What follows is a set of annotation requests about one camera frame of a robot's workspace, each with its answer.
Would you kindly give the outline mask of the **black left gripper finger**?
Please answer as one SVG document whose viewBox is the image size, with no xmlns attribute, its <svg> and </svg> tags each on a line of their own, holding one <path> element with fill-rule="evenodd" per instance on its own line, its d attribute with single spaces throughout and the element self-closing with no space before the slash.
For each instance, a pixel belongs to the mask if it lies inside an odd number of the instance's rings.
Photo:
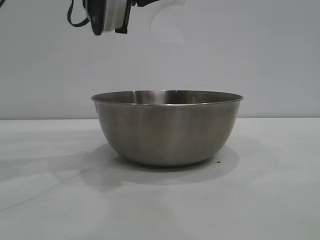
<svg viewBox="0 0 320 240">
<path fill-rule="evenodd" d="M 152 3 L 158 2 L 159 0 L 131 0 L 131 6 L 145 7 Z"/>
</svg>

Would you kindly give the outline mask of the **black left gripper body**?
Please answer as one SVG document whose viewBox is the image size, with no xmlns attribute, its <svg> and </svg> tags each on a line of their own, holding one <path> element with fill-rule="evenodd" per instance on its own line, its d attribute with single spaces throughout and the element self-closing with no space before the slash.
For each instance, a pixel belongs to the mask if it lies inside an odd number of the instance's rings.
<svg viewBox="0 0 320 240">
<path fill-rule="evenodd" d="M 128 33 L 130 0 L 85 0 L 84 9 L 93 33 Z"/>
</svg>

